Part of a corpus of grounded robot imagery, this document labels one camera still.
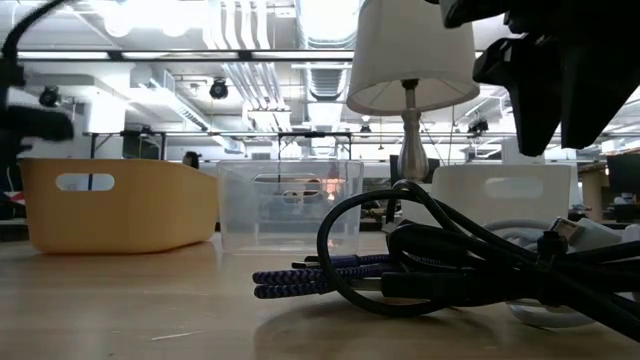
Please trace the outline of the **white plastic bin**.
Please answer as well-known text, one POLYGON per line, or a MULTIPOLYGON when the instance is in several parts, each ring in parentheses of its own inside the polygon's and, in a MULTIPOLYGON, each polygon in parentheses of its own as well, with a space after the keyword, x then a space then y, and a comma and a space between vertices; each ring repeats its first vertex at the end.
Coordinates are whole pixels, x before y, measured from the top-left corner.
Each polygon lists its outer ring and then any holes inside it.
POLYGON ((568 214, 571 177, 567 165, 452 165, 437 168, 420 187, 480 225, 549 222, 568 214))

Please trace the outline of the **black computer monitor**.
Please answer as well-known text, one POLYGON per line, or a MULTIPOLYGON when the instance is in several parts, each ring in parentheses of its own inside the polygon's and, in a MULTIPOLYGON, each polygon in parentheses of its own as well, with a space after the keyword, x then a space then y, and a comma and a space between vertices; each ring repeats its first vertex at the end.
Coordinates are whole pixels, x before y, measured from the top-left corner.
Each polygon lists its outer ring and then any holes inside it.
POLYGON ((640 154, 608 156, 607 169, 612 191, 640 194, 640 154))

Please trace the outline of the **table lamp with white shade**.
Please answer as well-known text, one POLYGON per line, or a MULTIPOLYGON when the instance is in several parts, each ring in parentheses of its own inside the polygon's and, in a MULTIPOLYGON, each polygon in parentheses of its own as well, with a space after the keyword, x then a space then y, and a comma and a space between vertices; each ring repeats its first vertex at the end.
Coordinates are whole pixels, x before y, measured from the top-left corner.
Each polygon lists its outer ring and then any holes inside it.
POLYGON ((347 107, 369 116, 399 116, 404 139, 401 176, 428 175, 420 137, 424 112, 476 98, 473 28, 447 29, 438 5, 426 0, 365 0, 359 18, 347 107))

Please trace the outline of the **orange plastic bin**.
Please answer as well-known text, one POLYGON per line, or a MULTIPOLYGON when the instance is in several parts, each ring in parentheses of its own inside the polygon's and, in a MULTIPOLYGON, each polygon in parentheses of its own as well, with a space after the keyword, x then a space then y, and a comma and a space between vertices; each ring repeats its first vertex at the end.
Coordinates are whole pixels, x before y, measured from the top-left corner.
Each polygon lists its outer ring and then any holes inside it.
POLYGON ((142 254, 209 240, 217 180, 145 159, 24 159, 29 238, 47 254, 142 254))

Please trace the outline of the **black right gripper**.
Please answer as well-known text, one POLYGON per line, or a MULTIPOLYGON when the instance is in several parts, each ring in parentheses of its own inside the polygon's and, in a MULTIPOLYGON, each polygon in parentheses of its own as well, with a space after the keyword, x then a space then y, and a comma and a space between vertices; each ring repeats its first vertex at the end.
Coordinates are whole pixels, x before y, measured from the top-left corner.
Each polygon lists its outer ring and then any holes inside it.
POLYGON ((449 29, 502 14, 519 39, 500 39, 476 59, 473 79, 498 83, 489 68, 511 44, 507 89, 519 152, 541 155, 560 122, 562 146, 584 149, 594 143, 640 86, 640 55, 631 41, 640 36, 640 0, 438 0, 449 29), (556 48, 564 55, 562 75, 556 48))

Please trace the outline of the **clear plastic bin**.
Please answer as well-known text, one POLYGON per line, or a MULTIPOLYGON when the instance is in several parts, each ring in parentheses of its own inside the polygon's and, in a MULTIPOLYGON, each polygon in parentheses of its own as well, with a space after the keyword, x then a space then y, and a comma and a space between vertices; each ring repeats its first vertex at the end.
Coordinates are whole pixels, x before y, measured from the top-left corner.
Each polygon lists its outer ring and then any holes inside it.
POLYGON ((226 160, 216 169, 228 253, 314 254, 326 215, 363 191, 359 161, 226 160))

